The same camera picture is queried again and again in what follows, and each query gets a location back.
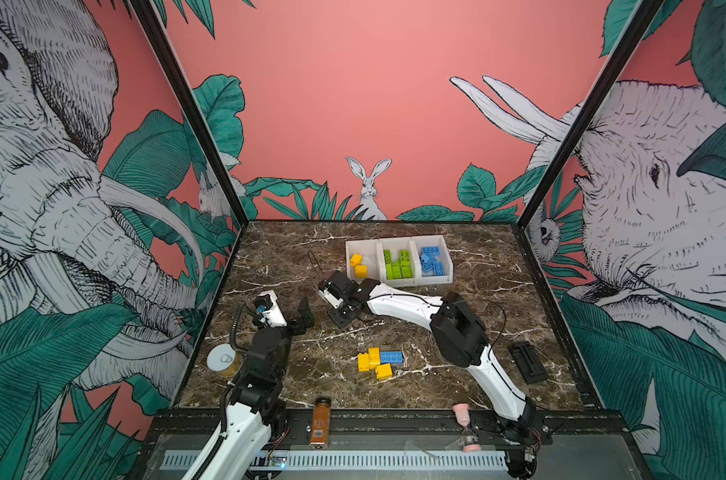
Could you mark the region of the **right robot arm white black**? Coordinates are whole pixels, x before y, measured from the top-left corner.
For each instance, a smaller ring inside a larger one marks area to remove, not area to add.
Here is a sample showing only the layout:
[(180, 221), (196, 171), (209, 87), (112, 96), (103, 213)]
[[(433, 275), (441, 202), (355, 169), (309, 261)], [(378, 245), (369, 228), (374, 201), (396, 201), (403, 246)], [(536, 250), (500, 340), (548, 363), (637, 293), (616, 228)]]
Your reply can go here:
[(484, 323), (461, 295), (418, 295), (375, 279), (358, 283), (340, 271), (320, 281), (318, 291), (329, 305), (330, 318), (341, 328), (367, 311), (430, 331), (443, 358), (468, 370), (489, 398), (507, 441), (524, 444), (530, 439), (536, 406), (504, 370)]

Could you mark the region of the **yellow lego brick lowest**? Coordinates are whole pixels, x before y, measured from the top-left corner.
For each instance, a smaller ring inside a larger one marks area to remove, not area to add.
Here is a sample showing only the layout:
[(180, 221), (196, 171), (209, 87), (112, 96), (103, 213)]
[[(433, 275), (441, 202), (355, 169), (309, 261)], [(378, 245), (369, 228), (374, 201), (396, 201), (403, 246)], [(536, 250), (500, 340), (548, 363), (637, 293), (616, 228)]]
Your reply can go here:
[(390, 364), (380, 364), (375, 368), (378, 381), (385, 381), (393, 377), (393, 370)]

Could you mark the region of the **blue lego brick bottom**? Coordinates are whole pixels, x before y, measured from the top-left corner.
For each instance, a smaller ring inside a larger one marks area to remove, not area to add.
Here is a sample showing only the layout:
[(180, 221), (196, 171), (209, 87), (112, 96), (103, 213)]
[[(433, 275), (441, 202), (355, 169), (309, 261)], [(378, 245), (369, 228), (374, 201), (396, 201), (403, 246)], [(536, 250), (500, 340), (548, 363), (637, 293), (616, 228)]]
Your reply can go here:
[(381, 351), (380, 362), (382, 364), (403, 365), (404, 355), (400, 351)]

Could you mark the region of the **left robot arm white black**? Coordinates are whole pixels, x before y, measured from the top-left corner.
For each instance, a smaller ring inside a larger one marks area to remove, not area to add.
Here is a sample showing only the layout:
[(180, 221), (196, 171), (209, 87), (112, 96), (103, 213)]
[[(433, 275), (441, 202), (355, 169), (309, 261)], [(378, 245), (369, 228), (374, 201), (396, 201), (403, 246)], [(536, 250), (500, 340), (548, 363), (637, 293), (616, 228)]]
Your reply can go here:
[(286, 320), (272, 290), (241, 304), (229, 335), (229, 346), (243, 363), (227, 382), (219, 402), (220, 422), (186, 479), (240, 479), (257, 453), (286, 434), (285, 408), (280, 399), (292, 339), (314, 326), (309, 299), (298, 306), (299, 317)]

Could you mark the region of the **white three-compartment bin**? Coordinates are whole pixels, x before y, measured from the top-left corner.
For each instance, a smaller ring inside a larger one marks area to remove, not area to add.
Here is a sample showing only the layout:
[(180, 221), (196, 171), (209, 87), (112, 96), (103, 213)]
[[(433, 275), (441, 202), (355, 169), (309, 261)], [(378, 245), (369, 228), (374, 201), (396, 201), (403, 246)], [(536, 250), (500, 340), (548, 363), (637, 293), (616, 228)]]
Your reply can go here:
[[(435, 257), (435, 261), (442, 263), (444, 276), (427, 276), (424, 277), (421, 271), (420, 256), (423, 247), (437, 246), (440, 254)], [(412, 278), (403, 277), (398, 280), (388, 280), (386, 277), (386, 265), (383, 257), (383, 250), (389, 249), (392, 254), (393, 265), (401, 266), (398, 263), (399, 252), (408, 250), (410, 252), (411, 264), (409, 265), (413, 272)], [(430, 286), (452, 284), (454, 280), (454, 267), (451, 260), (446, 241), (442, 235), (426, 235), (412, 237), (392, 237), (379, 238), (369, 240), (354, 240), (345, 243), (346, 253), (346, 270), (347, 276), (362, 282), (365, 278), (356, 278), (354, 267), (350, 265), (350, 258), (353, 254), (360, 254), (363, 257), (362, 264), (368, 267), (368, 277), (379, 280), (382, 283), (395, 288), (413, 287), (413, 286)]]

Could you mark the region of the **large green lego brick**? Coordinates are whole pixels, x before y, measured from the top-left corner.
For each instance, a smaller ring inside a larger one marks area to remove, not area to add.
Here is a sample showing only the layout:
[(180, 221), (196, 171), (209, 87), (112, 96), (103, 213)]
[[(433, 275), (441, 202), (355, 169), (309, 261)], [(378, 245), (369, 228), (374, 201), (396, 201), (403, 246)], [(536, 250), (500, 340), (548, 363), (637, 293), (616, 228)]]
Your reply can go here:
[(401, 250), (399, 252), (398, 263), (400, 265), (410, 265), (411, 264), (410, 252), (408, 250)]

